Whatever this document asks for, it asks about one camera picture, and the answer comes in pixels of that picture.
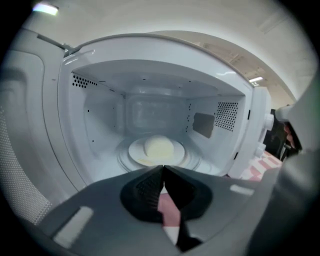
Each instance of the ventilation holes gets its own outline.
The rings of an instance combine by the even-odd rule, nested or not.
[[[238,103],[219,102],[214,126],[233,132],[237,118],[237,113]]]
[[[80,76],[73,75],[72,77],[74,78],[74,80],[72,81],[72,85],[73,86],[75,85],[76,87],[78,87],[78,85],[79,85],[79,88],[85,88],[86,89],[88,84],[92,84],[92,85],[95,85],[95,86],[98,85],[96,82],[90,81],[88,79],[84,79],[84,78],[82,78]]]
[[[189,111],[191,111],[191,103],[188,105]],[[189,122],[190,115],[188,114],[188,117],[186,118],[187,122]],[[188,132],[188,126],[185,127],[185,132]]]
[[[19,217],[37,225],[51,210],[49,202],[30,181],[16,157],[0,106],[0,184],[4,198]]]

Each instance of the white plate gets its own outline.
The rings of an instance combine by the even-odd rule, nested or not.
[[[148,138],[141,138],[129,146],[129,156],[143,166],[178,166],[185,157],[185,148],[177,141],[170,139],[173,144],[173,156],[169,158],[152,158],[145,153],[144,145]]]

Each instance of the black object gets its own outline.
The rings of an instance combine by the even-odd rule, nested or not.
[[[265,151],[280,159],[287,133],[284,130],[284,124],[276,119],[275,109],[271,109],[271,114],[274,116],[273,127],[266,132],[263,144],[265,144]]]
[[[186,252],[196,246],[201,245],[203,242],[198,238],[191,237],[186,222],[182,219],[180,223],[178,240],[176,246],[182,251]]]
[[[297,136],[294,128],[291,126],[291,124],[289,122],[286,122],[285,124],[288,126],[288,128],[291,132],[291,136],[292,136],[294,147],[295,147],[295,148],[293,148],[293,150],[295,150],[296,153],[298,153],[298,151],[302,150],[301,143],[298,139],[298,136]]]
[[[121,202],[137,219],[162,223],[157,209],[164,183],[185,221],[201,217],[211,203],[212,191],[205,184],[170,166],[157,166],[130,181],[121,191]]]

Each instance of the ceiling light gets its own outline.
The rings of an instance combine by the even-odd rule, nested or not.
[[[263,79],[262,76],[258,76],[256,78],[250,79],[249,82],[252,83],[252,82],[255,82],[255,81],[260,81],[262,79]]]
[[[58,8],[46,3],[37,3],[34,7],[33,10],[35,12],[43,12],[51,15],[56,15],[58,12]]]

